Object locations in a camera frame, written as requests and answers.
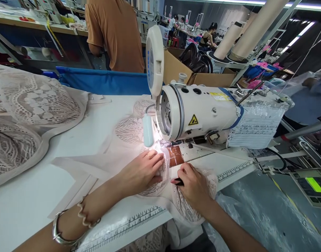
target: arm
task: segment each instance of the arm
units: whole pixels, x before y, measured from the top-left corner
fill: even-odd
[[[182,164],[178,177],[184,183],[179,186],[184,198],[218,231],[230,251],[267,251],[210,197],[205,177],[193,165]]]
[[[163,162],[163,154],[157,154],[155,150],[146,150],[141,153],[116,176],[106,181],[84,199],[83,213],[87,216],[87,221],[95,223],[121,199],[141,193],[153,184],[160,182],[162,178],[155,176],[155,174]],[[80,207],[75,205],[58,219],[58,230],[65,240],[76,240],[88,230],[87,226],[82,225],[82,218],[77,216],[79,210]],[[52,228],[53,223],[51,222],[14,251],[70,251],[71,247],[63,246],[53,240]]]
[[[85,7],[85,20],[88,29],[88,39],[87,43],[89,45],[90,52],[96,56],[101,57],[101,49],[103,47],[103,35],[101,27],[97,21],[97,15],[95,7],[90,5],[89,3],[86,4]]]
[[[209,35],[209,42],[211,44],[212,47],[215,47],[216,45],[213,43],[213,38],[212,35]]]

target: machine tag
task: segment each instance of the machine tag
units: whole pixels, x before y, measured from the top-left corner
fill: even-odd
[[[191,121],[189,123],[189,126],[195,125],[195,124],[198,124],[198,119],[197,119],[196,115],[193,114],[192,119],[191,119]]]
[[[232,99],[224,93],[210,93],[217,101],[231,101]]]

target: ceiling light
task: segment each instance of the ceiling light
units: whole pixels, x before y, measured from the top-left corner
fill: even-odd
[[[289,43],[289,47],[291,47],[300,37],[296,37],[294,38],[290,43]]]
[[[266,1],[246,1],[246,0],[204,0],[204,2],[219,2],[224,4],[244,4],[244,5],[258,5],[263,6]],[[289,8],[293,3],[288,3],[285,8]],[[296,9],[303,9],[309,11],[321,11],[321,5],[298,4]]]
[[[302,36],[302,35],[303,35],[307,30],[309,30],[310,27],[312,27],[314,24],[315,24],[315,22],[311,22],[310,24],[308,24],[308,25],[306,26],[306,28],[304,28],[303,31],[301,31],[301,32],[299,33],[298,36]]]

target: handwritten label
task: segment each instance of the handwritten label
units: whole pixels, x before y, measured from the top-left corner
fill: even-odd
[[[239,123],[230,130],[228,147],[266,148],[276,133],[284,109],[270,107],[244,107]]]

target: warning label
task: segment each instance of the warning label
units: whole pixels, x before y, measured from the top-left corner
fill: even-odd
[[[198,124],[198,119],[197,119],[196,115],[193,114],[192,119],[191,119],[191,121],[189,123],[189,126],[190,125],[195,125],[195,124]]]

